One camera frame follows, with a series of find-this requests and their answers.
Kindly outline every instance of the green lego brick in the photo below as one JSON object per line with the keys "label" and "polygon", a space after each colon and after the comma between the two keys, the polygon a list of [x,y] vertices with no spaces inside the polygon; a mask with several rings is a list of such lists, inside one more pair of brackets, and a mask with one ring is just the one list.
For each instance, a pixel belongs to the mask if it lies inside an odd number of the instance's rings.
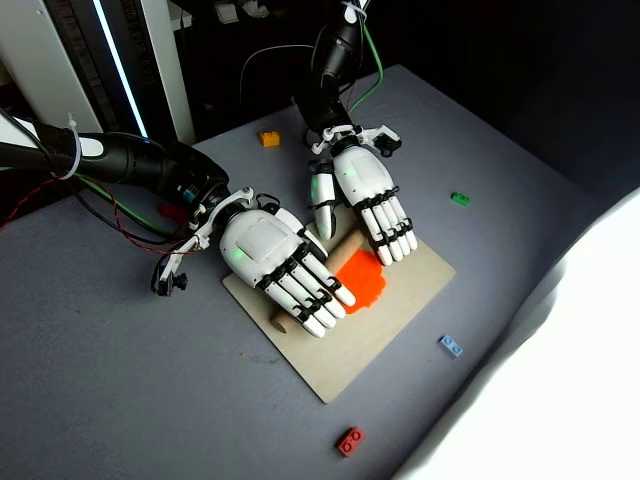
{"label": "green lego brick", "polygon": [[451,200],[465,207],[471,203],[470,197],[468,197],[467,195],[464,195],[463,193],[458,193],[458,192],[453,192],[451,194]]}

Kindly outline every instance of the green cable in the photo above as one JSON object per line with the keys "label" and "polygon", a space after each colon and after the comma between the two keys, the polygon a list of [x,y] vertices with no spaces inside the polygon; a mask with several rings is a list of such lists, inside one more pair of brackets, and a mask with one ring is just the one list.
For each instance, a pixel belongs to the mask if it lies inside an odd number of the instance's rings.
{"label": "green cable", "polygon": [[373,58],[376,61],[376,65],[378,65],[378,80],[376,83],[371,85],[369,89],[364,92],[362,95],[358,97],[358,99],[351,105],[349,108],[349,113],[351,113],[358,105],[364,102],[369,95],[371,95],[376,88],[382,83],[382,79],[384,78],[384,71],[382,70],[382,62],[380,61],[380,57],[378,56],[378,51],[376,50],[376,46],[373,44],[373,40],[371,39],[371,35],[369,35],[369,30],[367,26],[364,25],[364,36],[367,37],[367,42],[369,43],[369,48],[371,49],[371,53],[373,53]]}
{"label": "green cable", "polygon": [[[113,199],[111,198],[111,195],[107,191],[105,191],[102,187],[100,187],[99,185],[96,185],[91,180],[87,179],[86,177],[84,177],[82,175],[76,175],[76,177],[80,181],[85,183],[88,187],[90,187],[91,189],[93,189],[96,192],[98,192],[98,194],[100,196],[102,196],[103,198],[105,198],[105,199],[107,199],[109,201],[113,201]],[[136,220],[138,220],[140,223],[142,223],[146,227],[149,227],[150,229],[154,230],[156,233],[159,233],[160,235],[164,235],[164,236],[173,235],[173,232],[168,232],[168,231],[164,230],[163,228],[159,227],[158,225],[154,224],[153,222],[147,220],[146,218],[142,217],[140,214],[134,212],[131,208],[127,207],[121,201],[115,200],[115,202],[118,205],[118,208],[120,210],[125,212],[127,215],[135,218]]]}

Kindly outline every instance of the red lego brick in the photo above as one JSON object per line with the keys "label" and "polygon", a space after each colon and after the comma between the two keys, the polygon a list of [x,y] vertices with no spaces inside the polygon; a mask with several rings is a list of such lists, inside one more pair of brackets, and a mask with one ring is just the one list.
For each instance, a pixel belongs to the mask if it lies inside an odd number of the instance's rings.
{"label": "red lego brick", "polygon": [[360,427],[352,427],[340,440],[337,445],[340,453],[345,457],[350,457],[353,452],[356,451],[356,448],[362,443],[367,436],[360,429]]}

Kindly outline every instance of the yellow toy block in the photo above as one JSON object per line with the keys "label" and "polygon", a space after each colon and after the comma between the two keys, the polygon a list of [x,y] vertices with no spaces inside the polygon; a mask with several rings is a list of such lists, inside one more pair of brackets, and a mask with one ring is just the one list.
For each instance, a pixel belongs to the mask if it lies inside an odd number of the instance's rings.
{"label": "yellow toy block", "polygon": [[263,147],[277,147],[280,145],[280,132],[262,132],[260,135],[260,142]]}

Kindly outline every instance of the blue lego brick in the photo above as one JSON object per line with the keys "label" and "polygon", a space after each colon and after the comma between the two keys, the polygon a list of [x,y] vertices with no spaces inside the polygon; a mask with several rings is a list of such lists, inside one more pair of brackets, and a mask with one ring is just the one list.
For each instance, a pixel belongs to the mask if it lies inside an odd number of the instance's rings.
{"label": "blue lego brick", "polygon": [[462,352],[464,352],[462,347],[458,345],[456,341],[453,338],[451,338],[449,335],[445,335],[444,337],[442,337],[439,343],[444,348],[446,348],[451,355],[453,355],[456,358],[458,358],[460,355],[462,355]]}

